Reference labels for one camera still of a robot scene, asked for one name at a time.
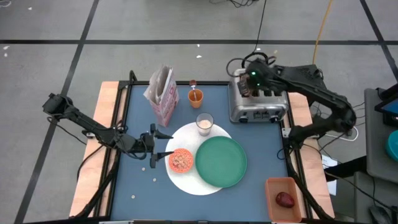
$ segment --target milk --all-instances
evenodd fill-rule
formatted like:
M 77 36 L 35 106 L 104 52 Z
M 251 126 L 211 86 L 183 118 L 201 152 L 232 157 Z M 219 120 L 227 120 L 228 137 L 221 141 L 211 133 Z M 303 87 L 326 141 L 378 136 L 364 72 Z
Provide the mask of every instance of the milk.
M 212 126 L 212 125 L 213 125 L 213 124 L 212 124 L 209 120 L 207 120 L 207 119 L 204 119 L 204 120 L 199 121 L 199 122 L 198 122 L 199 134 L 200 134 L 201 136 L 207 136 L 207 135 L 209 135 L 209 134 L 210 134 L 210 131 L 211 131 L 211 126 Z

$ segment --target orange tray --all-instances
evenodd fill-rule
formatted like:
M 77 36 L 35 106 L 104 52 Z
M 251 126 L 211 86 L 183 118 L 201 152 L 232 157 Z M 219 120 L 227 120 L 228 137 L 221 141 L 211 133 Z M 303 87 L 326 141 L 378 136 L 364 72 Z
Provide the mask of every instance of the orange tray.
M 294 199 L 292 208 L 284 208 L 275 201 L 279 192 L 286 192 Z M 296 192 L 296 183 L 291 177 L 269 178 L 266 182 L 266 196 L 269 218 L 273 222 L 298 223 L 301 222 L 300 207 Z

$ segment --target wooden table edge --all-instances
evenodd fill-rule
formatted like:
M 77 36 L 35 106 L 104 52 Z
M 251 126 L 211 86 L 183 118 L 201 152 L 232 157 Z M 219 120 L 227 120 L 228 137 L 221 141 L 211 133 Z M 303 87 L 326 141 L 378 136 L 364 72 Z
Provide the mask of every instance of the wooden table edge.
M 106 127 L 111 126 L 113 109 L 116 102 L 116 95 L 118 92 L 118 85 L 119 82 L 103 82 L 99 91 L 98 101 L 93 119 Z M 121 119 L 122 116 L 122 110 L 124 108 L 123 102 L 125 97 L 126 91 L 123 91 L 121 104 L 119 107 L 118 121 Z M 298 93 L 289 93 L 289 98 L 295 124 L 302 126 L 311 124 L 312 119 L 310 109 L 307 103 L 307 98 Z M 318 149 L 317 141 L 314 139 L 308 139 L 305 141 L 305 143 Z M 97 140 L 89 139 L 87 141 L 84 158 L 91 154 L 99 146 L 100 144 L 98 144 Z M 309 191 L 314 196 L 315 200 L 327 212 L 327 214 L 334 217 L 333 206 L 331 204 L 330 195 L 326 184 L 326 178 L 323 173 L 322 160 L 320 159 L 319 153 L 308 146 L 304 146 L 301 149 L 300 153 L 302 157 L 305 180 Z M 100 152 L 96 153 L 90 160 L 88 160 L 85 166 L 83 166 L 83 168 L 81 169 L 80 178 L 76 185 L 75 195 L 70 209 L 70 216 L 79 213 L 92 198 L 93 194 L 96 192 L 100 182 L 104 155 L 105 150 L 103 149 Z M 292 157 L 295 169 L 297 169 L 294 155 L 292 155 Z M 113 163 L 113 158 L 114 152 L 112 152 L 111 155 L 109 168 Z M 302 216 L 306 217 L 302 194 L 298 188 L 297 190 L 300 199 L 300 211 L 302 213 Z M 106 213 L 108 195 L 109 186 L 103 194 L 102 206 L 99 213 L 100 215 L 105 215 Z M 315 212 L 313 212 L 313 216 L 314 218 L 317 217 Z

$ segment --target paper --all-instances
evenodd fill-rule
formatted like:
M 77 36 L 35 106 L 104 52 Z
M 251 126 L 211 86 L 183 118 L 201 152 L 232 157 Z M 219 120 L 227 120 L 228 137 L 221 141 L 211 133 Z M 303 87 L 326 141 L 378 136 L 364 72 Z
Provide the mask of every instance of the paper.
M 322 155 L 322 166 L 323 169 L 332 166 L 337 166 L 337 161 L 328 156 Z M 329 189 L 329 194 L 336 196 L 337 180 L 328 182 L 328 189 Z
M 151 76 L 144 96 L 149 100 L 158 124 L 166 127 L 180 99 L 177 84 L 174 80 L 173 68 L 165 65 L 161 66 Z

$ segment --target white plate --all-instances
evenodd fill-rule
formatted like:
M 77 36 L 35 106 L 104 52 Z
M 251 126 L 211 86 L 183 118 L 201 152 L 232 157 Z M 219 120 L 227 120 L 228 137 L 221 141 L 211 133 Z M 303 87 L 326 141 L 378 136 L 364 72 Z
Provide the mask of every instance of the white plate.
M 178 129 L 173 134 L 173 139 L 170 139 L 166 146 L 166 152 L 174 151 L 176 149 L 187 149 L 193 155 L 193 166 L 192 168 L 183 174 L 176 173 L 169 167 L 169 157 L 165 158 L 165 165 L 167 175 L 170 180 L 181 190 L 192 195 L 209 195 L 221 190 L 221 187 L 215 187 L 207 184 L 200 176 L 195 165 L 195 156 L 199 146 L 202 142 L 215 136 L 225 136 L 231 138 L 231 136 L 218 125 L 211 127 L 209 135 L 203 137 L 198 132 L 198 126 L 196 123 L 186 124 Z

